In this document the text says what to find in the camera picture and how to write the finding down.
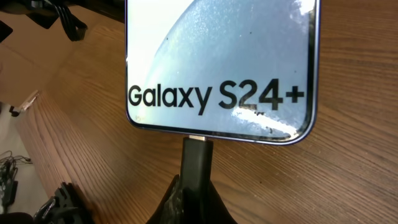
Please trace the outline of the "Samsung Galaxy smartphone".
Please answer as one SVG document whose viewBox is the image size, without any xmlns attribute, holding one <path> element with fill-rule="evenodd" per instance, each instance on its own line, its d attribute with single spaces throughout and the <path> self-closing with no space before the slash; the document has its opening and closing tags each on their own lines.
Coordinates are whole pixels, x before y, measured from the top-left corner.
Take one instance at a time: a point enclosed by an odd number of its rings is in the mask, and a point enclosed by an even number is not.
<svg viewBox="0 0 398 224">
<path fill-rule="evenodd" d="M 137 128 L 289 145 L 317 117 L 320 0 L 127 0 Z"/>
</svg>

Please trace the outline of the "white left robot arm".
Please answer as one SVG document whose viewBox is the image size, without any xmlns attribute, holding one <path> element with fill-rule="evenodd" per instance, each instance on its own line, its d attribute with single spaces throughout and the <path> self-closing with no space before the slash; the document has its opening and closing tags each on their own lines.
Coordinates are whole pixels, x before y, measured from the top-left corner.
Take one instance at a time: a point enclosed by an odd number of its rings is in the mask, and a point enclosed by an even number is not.
<svg viewBox="0 0 398 224">
<path fill-rule="evenodd" d="M 125 0 L 1 0 L 1 12 L 25 15 L 49 29 L 60 20 L 64 32 L 72 42 L 85 37 L 88 26 L 72 14 L 70 6 L 81 6 L 119 22 L 125 22 Z"/>
</svg>

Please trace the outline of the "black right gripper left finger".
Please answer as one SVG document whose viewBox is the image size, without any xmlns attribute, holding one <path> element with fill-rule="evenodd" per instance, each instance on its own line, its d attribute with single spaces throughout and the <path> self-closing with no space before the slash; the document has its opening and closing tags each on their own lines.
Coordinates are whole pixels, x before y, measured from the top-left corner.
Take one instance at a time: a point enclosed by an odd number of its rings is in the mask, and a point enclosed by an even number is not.
<svg viewBox="0 0 398 224">
<path fill-rule="evenodd" d="M 182 224 L 184 218 L 183 190 L 180 176 L 176 175 L 154 214 L 148 219 L 147 224 Z"/>
</svg>

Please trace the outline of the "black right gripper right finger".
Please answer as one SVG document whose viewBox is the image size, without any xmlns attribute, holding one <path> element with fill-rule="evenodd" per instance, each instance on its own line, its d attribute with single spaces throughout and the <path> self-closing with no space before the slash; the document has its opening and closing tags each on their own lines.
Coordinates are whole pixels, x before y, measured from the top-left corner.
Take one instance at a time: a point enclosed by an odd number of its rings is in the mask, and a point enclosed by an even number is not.
<svg viewBox="0 0 398 224">
<path fill-rule="evenodd" d="M 212 182 L 200 199 L 200 217 L 202 224 L 237 224 Z"/>
</svg>

